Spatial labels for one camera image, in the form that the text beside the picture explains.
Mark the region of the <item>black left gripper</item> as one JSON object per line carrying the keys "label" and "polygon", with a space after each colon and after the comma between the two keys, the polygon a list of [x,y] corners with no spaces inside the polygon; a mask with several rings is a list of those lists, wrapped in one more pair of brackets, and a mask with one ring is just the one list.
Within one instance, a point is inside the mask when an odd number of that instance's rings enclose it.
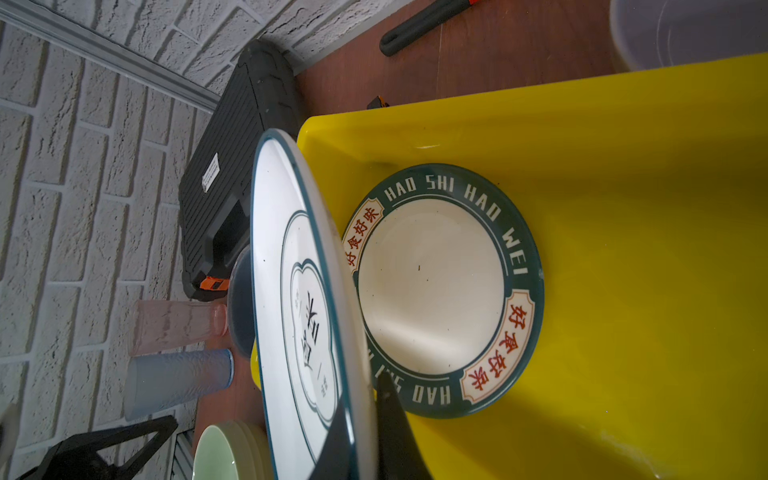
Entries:
{"label": "black left gripper", "polygon": [[[172,415],[134,425],[77,434],[51,447],[42,462],[20,479],[133,479],[178,427]],[[100,452],[153,434],[142,449],[121,465],[106,462]]]}

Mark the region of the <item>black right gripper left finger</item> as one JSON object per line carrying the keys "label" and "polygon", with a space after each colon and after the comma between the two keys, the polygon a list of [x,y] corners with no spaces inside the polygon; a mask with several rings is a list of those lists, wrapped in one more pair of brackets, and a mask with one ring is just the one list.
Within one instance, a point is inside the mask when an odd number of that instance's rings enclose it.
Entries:
{"label": "black right gripper left finger", "polygon": [[351,474],[352,441],[348,431],[345,405],[336,409],[328,430],[320,457],[315,464],[310,480],[347,480]]}

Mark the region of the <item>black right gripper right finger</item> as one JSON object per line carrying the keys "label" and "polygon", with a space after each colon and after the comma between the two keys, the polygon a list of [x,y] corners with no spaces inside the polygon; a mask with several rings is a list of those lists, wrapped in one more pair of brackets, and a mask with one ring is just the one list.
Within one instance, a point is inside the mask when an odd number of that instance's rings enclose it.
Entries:
{"label": "black right gripper right finger", "polygon": [[377,379],[379,479],[432,479],[389,373]]}

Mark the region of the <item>white plate green quatrefoil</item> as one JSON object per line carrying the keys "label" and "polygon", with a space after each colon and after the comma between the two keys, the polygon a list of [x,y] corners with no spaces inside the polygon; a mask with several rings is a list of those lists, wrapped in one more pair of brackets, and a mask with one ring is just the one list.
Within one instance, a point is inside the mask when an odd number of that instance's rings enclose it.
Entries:
{"label": "white plate green quatrefoil", "polygon": [[256,349],[275,475],[311,476],[344,404],[349,479],[374,479],[376,407],[355,289],[311,169],[282,130],[259,140],[250,221]]}

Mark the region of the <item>green rim lettered plate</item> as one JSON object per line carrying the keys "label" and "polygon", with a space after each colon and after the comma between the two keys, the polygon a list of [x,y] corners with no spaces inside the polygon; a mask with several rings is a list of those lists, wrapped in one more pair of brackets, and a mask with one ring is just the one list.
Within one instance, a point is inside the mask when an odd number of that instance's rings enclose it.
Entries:
{"label": "green rim lettered plate", "polygon": [[521,377],[545,302],[537,245],[490,180],[449,164],[400,170],[359,203],[342,238],[375,378],[404,409],[453,419]]}

